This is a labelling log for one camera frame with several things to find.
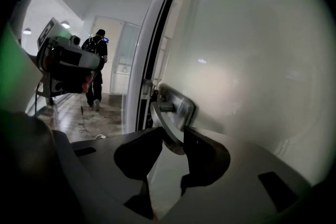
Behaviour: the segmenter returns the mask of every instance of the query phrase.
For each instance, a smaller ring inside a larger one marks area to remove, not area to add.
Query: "shoe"
[[[100,101],[98,99],[95,99],[93,105],[96,111],[99,111],[100,109],[100,105],[99,105]]]

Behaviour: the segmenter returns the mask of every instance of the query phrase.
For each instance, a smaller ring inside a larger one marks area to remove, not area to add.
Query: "black shirt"
[[[107,43],[100,36],[90,37],[82,45],[82,49],[98,54],[99,56],[107,55]]]

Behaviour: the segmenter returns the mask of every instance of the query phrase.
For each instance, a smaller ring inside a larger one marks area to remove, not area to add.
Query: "metal door handle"
[[[174,105],[170,102],[153,102],[151,104],[151,114],[154,124],[156,126],[162,126],[166,132],[166,135],[163,135],[165,145],[175,154],[184,155],[183,142],[173,134],[162,116],[162,112],[173,111]]]

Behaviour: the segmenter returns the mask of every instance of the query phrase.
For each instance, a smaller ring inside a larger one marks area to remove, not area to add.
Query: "black hair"
[[[104,36],[104,35],[105,35],[105,30],[103,30],[103,29],[99,29],[99,30],[97,31],[96,35],[98,35],[98,36]]]

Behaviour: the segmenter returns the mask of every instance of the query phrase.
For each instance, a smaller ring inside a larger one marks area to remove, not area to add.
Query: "door handle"
[[[151,114],[156,126],[162,126],[165,130],[163,141],[167,148],[179,155],[184,155],[183,142],[181,142],[170,130],[166,124],[162,112],[174,112],[175,108],[171,102],[153,102],[151,103]]]

